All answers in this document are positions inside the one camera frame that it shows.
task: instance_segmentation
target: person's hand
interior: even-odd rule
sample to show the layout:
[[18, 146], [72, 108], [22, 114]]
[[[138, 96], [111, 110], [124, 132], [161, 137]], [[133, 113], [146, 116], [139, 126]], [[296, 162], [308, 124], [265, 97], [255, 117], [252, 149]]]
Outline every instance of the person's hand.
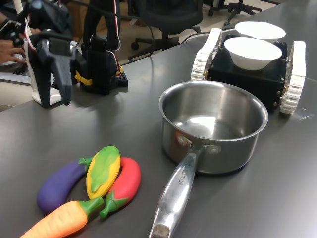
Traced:
[[10, 40], [0, 40], [0, 63], [17, 62], [26, 63], [24, 59], [14, 57], [14, 54], [21, 54], [25, 56], [22, 48], [15, 48], [13, 42]]

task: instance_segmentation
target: yellow part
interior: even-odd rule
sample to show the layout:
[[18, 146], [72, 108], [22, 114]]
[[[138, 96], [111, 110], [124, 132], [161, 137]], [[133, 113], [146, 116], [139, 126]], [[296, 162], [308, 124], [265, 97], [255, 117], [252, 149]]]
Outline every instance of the yellow part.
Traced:
[[123, 73], [123, 67], [122, 67], [122, 66], [120, 66], [120, 73]]
[[93, 80], [92, 79], [86, 79], [80, 76], [80, 74], [76, 71], [75, 78], [79, 81], [82, 82], [85, 85], [93, 85]]
[[88, 172], [87, 172], [87, 179], [86, 179], [86, 185], [87, 185], [87, 194], [89, 196], [89, 199], [94, 199], [96, 197], [103, 197], [105, 196], [108, 191], [110, 190], [111, 186], [114, 184], [115, 179], [117, 178], [117, 175], [119, 173], [120, 170], [120, 156], [118, 156], [115, 160], [114, 163], [111, 164], [110, 166], [110, 170], [109, 170], [109, 178], [107, 180], [107, 182], [105, 182], [103, 185], [101, 185], [96, 192], [93, 192], [91, 190], [91, 176], [90, 176], [90, 170], [94, 167], [95, 164], [95, 158], [97, 156], [97, 154], [94, 156]]

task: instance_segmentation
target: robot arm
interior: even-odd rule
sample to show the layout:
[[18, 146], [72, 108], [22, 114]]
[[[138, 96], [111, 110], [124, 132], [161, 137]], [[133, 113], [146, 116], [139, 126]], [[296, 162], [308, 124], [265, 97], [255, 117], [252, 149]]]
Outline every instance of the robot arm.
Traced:
[[[39, 28], [41, 33], [29, 35], [26, 18], [30, 27]], [[8, 20], [0, 26], [0, 35], [11, 39], [15, 46], [24, 43], [18, 37], [19, 33], [24, 33], [28, 42], [25, 50], [43, 107], [50, 105], [51, 73], [58, 84], [62, 102], [68, 105], [72, 86], [70, 68], [75, 60], [75, 48], [70, 43], [72, 19], [67, 8], [46, 0], [28, 1], [17, 22]]]

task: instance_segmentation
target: red chili pepper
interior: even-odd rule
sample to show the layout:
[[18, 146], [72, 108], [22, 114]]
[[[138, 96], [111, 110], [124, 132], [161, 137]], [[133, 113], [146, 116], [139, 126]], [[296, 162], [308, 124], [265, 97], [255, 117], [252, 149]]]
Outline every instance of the red chili pepper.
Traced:
[[99, 213], [102, 218], [130, 202], [141, 183], [140, 166], [135, 160], [123, 157], [120, 163], [122, 171], [106, 196], [106, 207]]

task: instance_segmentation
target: wire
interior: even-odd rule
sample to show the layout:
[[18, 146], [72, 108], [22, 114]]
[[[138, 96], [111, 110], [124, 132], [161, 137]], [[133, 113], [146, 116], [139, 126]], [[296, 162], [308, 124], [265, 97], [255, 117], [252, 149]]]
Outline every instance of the wire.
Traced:
[[153, 54], [154, 49], [155, 49], [154, 35], [153, 35], [152, 28], [151, 28], [149, 25], [147, 25], [147, 26], [149, 27], [149, 29], [150, 29], [150, 31], [151, 31], [151, 36], [152, 36], [152, 51], [151, 51], [148, 55], [146, 55], [146, 56], [144, 56], [144, 57], [142, 57], [142, 58], [135, 59], [135, 60], [129, 61], [129, 62], [127, 62], [127, 63], [124, 63], [124, 64], [122, 64], [122, 66], [123, 66], [123, 65], [130, 64], [130, 63], [134, 63], [134, 62], [139, 61], [139, 60], [142, 60], [142, 59], [144, 59], [144, 58], [146, 58], [146, 57], [150, 57], [150, 56]]
[[204, 35], [204, 34], [209, 34], [210, 33], [210, 31], [206, 31], [206, 32], [200, 32], [200, 33], [195, 33], [195, 34], [192, 34], [192, 35], [190, 35], [190, 36], [188, 36], [188, 37], [186, 37], [185, 38], [185, 40], [183, 40], [182, 41], [182, 44], [185, 42], [185, 41], [187, 41], [189, 38], [191, 38], [192, 36], [198, 36], [198, 35]]
[[124, 15], [120, 15], [120, 14], [116, 14], [116, 13], [104, 11], [104, 10], [101, 10], [101, 9], [95, 7], [95, 6], [89, 5], [89, 4], [84, 3], [84, 2], [81, 2], [81, 1], [70, 0], [69, 2], [72, 2], [72, 3], [77, 4], [77, 5], [85, 6], [85, 7], [87, 7], [87, 8], [91, 8], [91, 9], [93, 9], [93, 10], [99, 12], [101, 15], [107, 15], [107, 16], [112, 16], [112, 17], [117, 16], [117, 17], [120, 17], [120, 18], [122, 18], [122, 19], [129, 19], [129, 20], [131, 20], [131, 19], [138, 19], [138, 20], [140, 20], [140, 19], [141, 19], [141, 18], [138, 17], [138, 16], [124, 16]]
[[[116, 7], [116, 0], [113, 0], [113, 4], [114, 4], [114, 14], [117, 14], [117, 7]], [[119, 37], [119, 27], [118, 27], [118, 19], [117, 16], [114, 17], [114, 21], [115, 21], [115, 30], [116, 30], [116, 34], [118, 37], [118, 41], [119, 41], [119, 46], [116, 49], [116, 51], [120, 50], [121, 48], [121, 42], [120, 42], [120, 37]]]
[[121, 71], [120, 71], [120, 65], [119, 65], [119, 62], [118, 62], [117, 57], [115, 56], [115, 53], [112, 52], [112, 51], [109, 51], [109, 50], [107, 50], [107, 52], [110, 52], [110, 53], [113, 55], [114, 60], [115, 60], [115, 64], [117, 65], [117, 70], [118, 70], [118, 72], [119, 72], [119, 74], [120, 74], [120, 76], [121, 76], [121, 78], [122, 78], [122, 73], [121, 73]]
[[[81, 2], [81, 1], [70, 0], [70, 2], [72, 2], [72, 3], [74, 3], [74, 4], [77, 4], [77, 5], [85, 6], [85, 7], [87, 7], [87, 8], [91, 8], [92, 10], [94, 10], [94, 11], [96, 11], [96, 12], [99, 12], [101, 15], [107, 15], [107, 16], [112, 16], [112, 17], [120, 17], [120, 18], [122, 18], [122, 19], [129, 19], [129, 20], [131, 20], [131, 19], [141, 20], [141, 18], [140, 18], [140, 17], [137, 17], [137, 16], [124, 16], [124, 15], [120, 15], [120, 14], [116, 14], [116, 13], [104, 11], [104, 10], [101, 10], [101, 9], [95, 7], [95, 6], [92, 6], [92, 5], [90, 5], [90, 4], [87, 4], [87, 3], [84, 3], [84, 2]], [[149, 25], [147, 25], [147, 27], [148, 27], [148, 28], [150, 29], [150, 31], [151, 31], [152, 46], [153, 46], [153, 47], [152, 47], [152, 51], [151, 51], [147, 56], [144, 56], [144, 57], [142, 57], [142, 58], [140, 58], [140, 59], [132, 60], [132, 61], [127, 62], [127, 63], [124, 63], [124, 64], [122, 64], [122, 65], [130, 64], [130, 63], [133, 63], [133, 62], [142, 60], [142, 59], [144, 59], [144, 58], [146, 58], [146, 57], [149, 57], [149, 56], [151, 56], [151, 55], [153, 54], [154, 49], [155, 49], [155, 45], [154, 45], [154, 44], [155, 44], [154, 35], [153, 35], [153, 31], [152, 31], [151, 27], [150, 27]]]
[[24, 29], [24, 35], [25, 35], [25, 38], [26, 38], [31, 50], [36, 51], [36, 48], [33, 46], [32, 42], [31, 42], [31, 39], [29, 37], [29, 34], [28, 34], [29, 22], [30, 22], [30, 15], [28, 15], [27, 20], [26, 20], [25, 29]]

